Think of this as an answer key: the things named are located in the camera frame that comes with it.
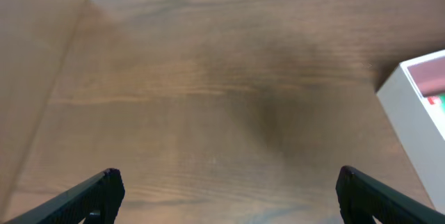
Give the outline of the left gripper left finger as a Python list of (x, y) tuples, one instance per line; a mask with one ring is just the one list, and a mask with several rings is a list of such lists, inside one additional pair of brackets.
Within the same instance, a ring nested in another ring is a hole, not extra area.
[(124, 195), (120, 171), (107, 168), (6, 224), (113, 224)]

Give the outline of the green Dettol soap pack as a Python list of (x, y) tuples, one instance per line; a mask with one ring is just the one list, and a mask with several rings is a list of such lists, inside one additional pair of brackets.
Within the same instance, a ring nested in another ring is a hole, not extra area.
[(435, 110), (444, 113), (445, 111), (445, 94), (441, 93), (427, 97), (429, 105)]

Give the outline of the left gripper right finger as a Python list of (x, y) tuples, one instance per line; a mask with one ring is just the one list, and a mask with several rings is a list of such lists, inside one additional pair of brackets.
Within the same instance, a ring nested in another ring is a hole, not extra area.
[(341, 168), (335, 189), (341, 217), (348, 224), (444, 222), (443, 214), (352, 166)]

